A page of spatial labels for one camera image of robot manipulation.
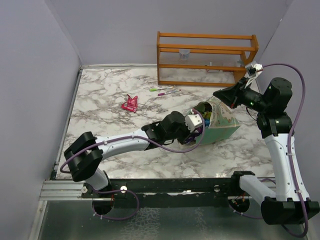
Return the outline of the green paper bag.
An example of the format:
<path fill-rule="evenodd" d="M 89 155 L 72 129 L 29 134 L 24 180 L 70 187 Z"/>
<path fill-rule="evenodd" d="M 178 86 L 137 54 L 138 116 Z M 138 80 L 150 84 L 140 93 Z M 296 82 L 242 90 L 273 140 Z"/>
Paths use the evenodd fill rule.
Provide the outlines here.
<path fill-rule="evenodd" d="M 212 112 L 210 125 L 205 126 L 204 136 L 202 136 L 203 127 L 198 127 L 184 140 L 184 145 L 206 145 L 219 142 L 229 138 L 240 127 L 240 123 L 228 106 L 214 96 L 199 102 L 193 108 L 201 115 L 204 112 Z"/>

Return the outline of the red snack packet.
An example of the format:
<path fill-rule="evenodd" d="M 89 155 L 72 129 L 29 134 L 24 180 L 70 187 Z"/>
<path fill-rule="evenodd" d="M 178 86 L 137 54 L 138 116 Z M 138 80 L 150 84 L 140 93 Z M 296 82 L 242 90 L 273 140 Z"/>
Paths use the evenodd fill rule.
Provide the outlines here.
<path fill-rule="evenodd" d="M 138 109 L 138 96 L 131 97 L 129 94 L 127 95 L 127 100 L 121 105 L 121 108 L 136 113 Z"/>

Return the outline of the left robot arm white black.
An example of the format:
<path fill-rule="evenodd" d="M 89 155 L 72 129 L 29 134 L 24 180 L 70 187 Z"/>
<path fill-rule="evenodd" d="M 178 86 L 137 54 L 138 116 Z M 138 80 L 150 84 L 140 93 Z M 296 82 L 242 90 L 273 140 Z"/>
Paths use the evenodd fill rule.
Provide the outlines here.
<path fill-rule="evenodd" d="M 184 145 L 196 136 L 198 129 L 205 129 L 205 120 L 199 111 L 192 109 L 188 115 L 173 111 L 163 120 L 146 124 L 127 134 L 94 136 L 87 131 L 64 151 L 65 163 L 60 167 L 60 172 L 70 174 L 74 182 L 86 182 L 97 196 L 103 198 L 112 187 L 107 173 L 99 169 L 102 161 L 129 152 L 156 148 L 176 153 L 168 146 L 174 141 Z"/>

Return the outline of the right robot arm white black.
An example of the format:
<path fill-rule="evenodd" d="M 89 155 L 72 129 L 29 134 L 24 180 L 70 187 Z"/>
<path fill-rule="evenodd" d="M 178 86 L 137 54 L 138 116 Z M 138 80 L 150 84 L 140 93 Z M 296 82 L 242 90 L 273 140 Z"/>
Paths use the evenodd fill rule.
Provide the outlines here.
<path fill-rule="evenodd" d="M 242 78 L 234 86 L 215 91 L 213 96 L 231 109 L 240 105 L 257 112 L 257 126 L 271 156 L 276 191 L 264 185 L 252 172 L 235 172 L 229 189 L 240 196 L 249 194 L 259 205 L 268 225 L 304 224 L 320 211 L 310 199 L 295 156 L 295 140 L 289 136 L 292 120 L 285 109 L 292 97 L 292 84 L 281 77 L 273 78 L 263 94 Z"/>

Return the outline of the blue m&m snack packet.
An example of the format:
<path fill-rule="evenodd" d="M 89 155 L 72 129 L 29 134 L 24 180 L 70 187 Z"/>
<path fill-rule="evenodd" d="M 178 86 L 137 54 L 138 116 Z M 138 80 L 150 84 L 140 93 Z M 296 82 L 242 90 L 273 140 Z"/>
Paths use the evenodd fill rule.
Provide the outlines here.
<path fill-rule="evenodd" d="M 210 120 L 206 119 L 204 122 L 205 122 L 205 126 L 206 126 L 206 127 L 209 127 L 209 126 L 210 126 L 210 123 L 211 123 Z"/>

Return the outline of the green yellow snack packet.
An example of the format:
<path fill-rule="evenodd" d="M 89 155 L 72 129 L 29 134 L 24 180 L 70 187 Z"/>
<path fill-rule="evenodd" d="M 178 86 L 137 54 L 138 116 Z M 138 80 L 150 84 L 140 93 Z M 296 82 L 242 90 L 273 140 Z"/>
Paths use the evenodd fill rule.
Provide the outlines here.
<path fill-rule="evenodd" d="M 211 120 L 211 115 L 212 115 L 211 111 L 205 111 L 204 113 L 202 113 L 203 118 L 208 121 Z"/>

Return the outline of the orange wooden rack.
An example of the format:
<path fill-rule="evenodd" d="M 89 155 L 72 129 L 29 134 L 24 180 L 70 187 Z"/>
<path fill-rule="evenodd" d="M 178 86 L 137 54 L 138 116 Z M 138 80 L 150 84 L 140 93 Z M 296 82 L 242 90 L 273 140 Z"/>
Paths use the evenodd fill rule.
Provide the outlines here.
<path fill-rule="evenodd" d="M 190 50 L 180 59 L 179 49 Z M 231 87 L 246 75 L 259 51 L 256 35 L 158 32 L 157 83 L 195 87 Z"/>

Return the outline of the green capped marker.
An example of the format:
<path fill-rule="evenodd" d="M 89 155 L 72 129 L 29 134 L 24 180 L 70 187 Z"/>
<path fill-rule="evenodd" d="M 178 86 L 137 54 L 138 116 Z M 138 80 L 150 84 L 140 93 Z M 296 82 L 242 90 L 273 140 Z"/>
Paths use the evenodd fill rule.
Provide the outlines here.
<path fill-rule="evenodd" d="M 156 88 L 150 88 L 150 92 L 156 92 L 156 91 L 162 91 L 162 90 L 170 90 L 173 89 L 173 86 L 167 86 L 167 87 L 156 87 Z"/>

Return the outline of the small clear plastic cup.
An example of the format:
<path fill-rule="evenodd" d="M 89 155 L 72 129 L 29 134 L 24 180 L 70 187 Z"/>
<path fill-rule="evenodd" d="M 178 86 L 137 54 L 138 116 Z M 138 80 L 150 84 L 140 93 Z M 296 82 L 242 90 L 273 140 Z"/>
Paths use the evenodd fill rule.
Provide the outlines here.
<path fill-rule="evenodd" d="M 179 58 L 182 60 L 187 60 L 190 56 L 189 49 L 179 49 Z"/>

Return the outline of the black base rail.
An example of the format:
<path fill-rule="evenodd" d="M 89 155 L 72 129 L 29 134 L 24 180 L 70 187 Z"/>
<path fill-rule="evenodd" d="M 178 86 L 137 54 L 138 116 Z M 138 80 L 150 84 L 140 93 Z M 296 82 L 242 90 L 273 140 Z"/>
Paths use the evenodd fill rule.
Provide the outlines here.
<path fill-rule="evenodd" d="M 119 209 L 227 207 L 229 197 L 244 193 L 240 178 L 253 175 L 252 171 L 235 171 L 231 177 L 218 178 L 145 178 L 111 179 L 113 193 L 87 189 L 81 196 L 101 207 Z"/>

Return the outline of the aluminium frame rail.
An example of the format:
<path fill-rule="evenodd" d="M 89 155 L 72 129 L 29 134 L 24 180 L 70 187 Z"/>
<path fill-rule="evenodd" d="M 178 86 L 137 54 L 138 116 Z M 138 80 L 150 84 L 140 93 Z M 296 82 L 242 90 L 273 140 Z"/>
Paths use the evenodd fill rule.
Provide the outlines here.
<path fill-rule="evenodd" d="M 40 201 L 81 200 L 83 182 L 71 180 L 45 180 L 40 191 Z"/>

